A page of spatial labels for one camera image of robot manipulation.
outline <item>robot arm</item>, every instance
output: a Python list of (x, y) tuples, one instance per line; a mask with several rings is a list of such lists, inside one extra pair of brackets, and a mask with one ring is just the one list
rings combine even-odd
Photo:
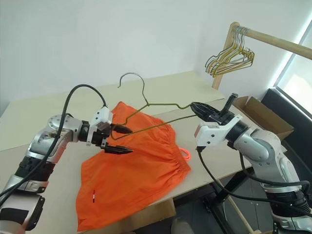
[[(242, 116), (234, 116), (229, 111), (236, 94), (232, 94), (222, 111), (204, 104), (193, 102), (192, 110), (203, 121), (198, 126), (195, 137), (201, 149), (217, 145), (227, 140), (228, 146), (236, 149), (251, 163), (257, 178), (280, 184), (299, 182), (293, 164), (281, 150), (279, 138), (272, 132), (250, 128), (242, 122)], [(261, 183), (268, 199), (291, 204), (311, 213), (301, 185), (276, 186)], [(279, 233), (289, 230), (312, 233), (312, 218), (302, 215), (289, 207), (271, 203), (274, 223)]]
[[(113, 115), (107, 107), (103, 107), (94, 114), (89, 124), (67, 115), (61, 135), (43, 166), (39, 167), (30, 180), (23, 183), (11, 194), (0, 207), (0, 234), (23, 234), (35, 228), (42, 212), (45, 199), (39, 194), (48, 186), (48, 179), (53, 168), (62, 156), (68, 142), (87, 142), (87, 145), (99, 146), (107, 153), (127, 154), (132, 152), (123, 146), (110, 146), (107, 143), (112, 124)], [(55, 139), (59, 128), (61, 115), (56, 115), (48, 120), (47, 126), (33, 139), (26, 151), (25, 157), (19, 164), (14, 175), (11, 175), (4, 190), (19, 183), (29, 172), (36, 167), (47, 154)], [(124, 126), (115, 126), (114, 131), (130, 133)]]

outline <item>orange shorts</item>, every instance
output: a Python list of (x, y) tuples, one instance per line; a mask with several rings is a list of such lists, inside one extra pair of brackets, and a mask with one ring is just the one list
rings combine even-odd
[[(120, 102), (112, 111), (114, 123), (124, 123), (134, 111)], [(139, 112), (127, 127), (137, 131), (160, 123), (161, 119)], [(76, 200), (78, 231), (101, 228), (140, 211), (180, 183), (190, 167), (175, 137), (166, 124), (119, 140), (109, 139), (111, 145), (126, 146), (133, 152), (113, 155), (101, 151), (83, 162)]]

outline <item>window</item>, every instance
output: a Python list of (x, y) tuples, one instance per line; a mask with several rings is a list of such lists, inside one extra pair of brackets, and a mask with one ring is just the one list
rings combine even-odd
[[(312, 48), (312, 21), (299, 44)], [(312, 118), (312, 60), (292, 54), (274, 87)]]

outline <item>wooden rack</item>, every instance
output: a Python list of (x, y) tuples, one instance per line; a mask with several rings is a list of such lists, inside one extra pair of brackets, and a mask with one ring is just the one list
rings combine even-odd
[[(232, 44), (232, 30), (233, 30), (233, 27), (235, 27), (235, 26), (239, 26), (239, 23), (238, 22), (233, 22), (230, 25), (229, 32), (228, 32), (228, 35), (226, 37), (223, 49), (226, 49), (226, 48), (231, 46), (231, 44)], [(279, 47), (281, 49), (293, 52), (293, 53), (295, 53), (297, 55), (301, 55), (303, 57), (306, 57), (306, 58), (312, 60), (312, 49), (310, 49), (308, 47), (305, 47), (305, 46), (302, 46), (302, 45), (298, 45), (296, 43), (293, 43), (293, 42), (290, 42), (290, 41), (287, 41), (287, 40), (284, 40), (284, 39), (276, 38), (276, 37), (273, 37), (273, 36), (268, 35), (268, 34), (260, 33), (260, 32), (257, 32), (255, 30), (251, 30), (251, 29), (249, 29), (246, 32), (245, 36), (253, 38), (253, 39), (256, 39), (256, 40), (259, 40), (259, 41), (262, 41), (262, 42), (265, 42), (267, 44), (270, 44), (270, 45), (273, 45), (273, 46), (276, 46), (276, 47)], [(212, 85), (212, 87), (214, 89), (218, 89), (219, 88), (219, 85), (221, 83), (222, 77), (223, 77), (223, 75), (215, 76), (214, 82), (213, 82), (213, 85)]]

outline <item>beige tabletop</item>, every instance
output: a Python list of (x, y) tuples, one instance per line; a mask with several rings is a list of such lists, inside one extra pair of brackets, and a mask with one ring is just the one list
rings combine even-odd
[[(221, 109), (225, 100), (222, 99), (209, 103), (215, 108)], [(234, 107), (231, 110), (244, 116)], [(191, 110), (174, 110), (156, 116), (163, 120), (171, 120), (191, 113)], [(244, 121), (249, 125), (254, 125), (247, 118), (244, 118)], [(188, 161), (192, 170), (182, 183), (156, 203), (212, 182), (212, 179), (203, 169), (195, 151), (194, 132), (198, 123), (199, 118), (197, 117), (172, 123), (176, 131), (177, 144), (189, 150), (192, 154), (191, 160)], [(3, 188), (8, 177), (15, 172), (19, 162), (24, 157), (27, 147), (28, 145), (23, 145), (0, 152), (0, 189)], [(50, 176), (47, 190), (42, 194), (46, 198), (46, 202), (36, 228), (31, 231), (32, 234), (76, 233), (77, 216), (75, 201), (80, 188), (80, 166), (83, 161), (99, 151), (99, 148), (95, 146), (87, 147), (82, 142), (68, 144), (62, 158)], [(217, 178), (222, 178), (241, 170), (238, 152), (227, 147), (226, 142), (214, 147), (207, 147), (202, 155), (207, 166)]]

